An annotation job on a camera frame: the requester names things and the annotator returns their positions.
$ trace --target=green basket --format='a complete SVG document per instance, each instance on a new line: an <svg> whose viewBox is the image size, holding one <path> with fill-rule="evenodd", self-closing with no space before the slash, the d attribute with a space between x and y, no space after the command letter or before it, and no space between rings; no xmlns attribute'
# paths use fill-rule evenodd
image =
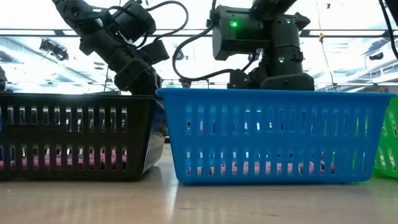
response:
<svg viewBox="0 0 398 224"><path fill-rule="evenodd" d="M374 171L398 177L398 98L390 101L381 132L379 148L376 154Z"/></svg>

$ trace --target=plastic basket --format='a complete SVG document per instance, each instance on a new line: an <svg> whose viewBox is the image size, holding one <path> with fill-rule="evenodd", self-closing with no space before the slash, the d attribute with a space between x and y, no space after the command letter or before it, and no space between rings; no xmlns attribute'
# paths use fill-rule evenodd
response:
<svg viewBox="0 0 398 224"><path fill-rule="evenodd" d="M179 181L359 182L371 176L392 96L160 89Z"/></svg>
<svg viewBox="0 0 398 224"><path fill-rule="evenodd" d="M390 101L384 118L374 170L390 177L398 177L398 98Z"/></svg>
<svg viewBox="0 0 398 224"><path fill-rule="evenodd" d="M1 94L0 112L0 179L135 180L162 154L157 97Z"/></svg>

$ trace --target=green light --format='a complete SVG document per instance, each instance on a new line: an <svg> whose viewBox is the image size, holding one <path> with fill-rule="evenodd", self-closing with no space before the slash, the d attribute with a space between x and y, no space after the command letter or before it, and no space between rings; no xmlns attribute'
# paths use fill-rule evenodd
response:
<svg viewBox="0 0 398 224"><path fill-rule="evenodd" d="M235 21L231 21L231 22L229 22L229 24L230 24L230 26L233 27L233 28L235 28L235 27L238 26L238 23L235 22Z"/></svg>

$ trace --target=blue basket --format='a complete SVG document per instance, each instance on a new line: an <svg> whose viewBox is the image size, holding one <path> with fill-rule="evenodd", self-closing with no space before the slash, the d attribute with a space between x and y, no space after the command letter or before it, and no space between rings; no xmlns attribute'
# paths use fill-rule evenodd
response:
<svg viewBox="0 0 398 224"><path fill-rule="evenodd" d="M368 180L395 96L174 88L157 94L184 184Z"/></svg>

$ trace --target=wooden table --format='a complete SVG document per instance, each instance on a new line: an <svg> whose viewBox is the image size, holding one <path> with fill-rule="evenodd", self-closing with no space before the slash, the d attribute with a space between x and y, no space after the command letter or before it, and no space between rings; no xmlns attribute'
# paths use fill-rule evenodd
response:
<svg viewBox="0 0 398 224"><path fill-rule="evenodd" d="M398 179L184 186L170 146L140 182L0 182L0 223L397 223Z"/></svg>

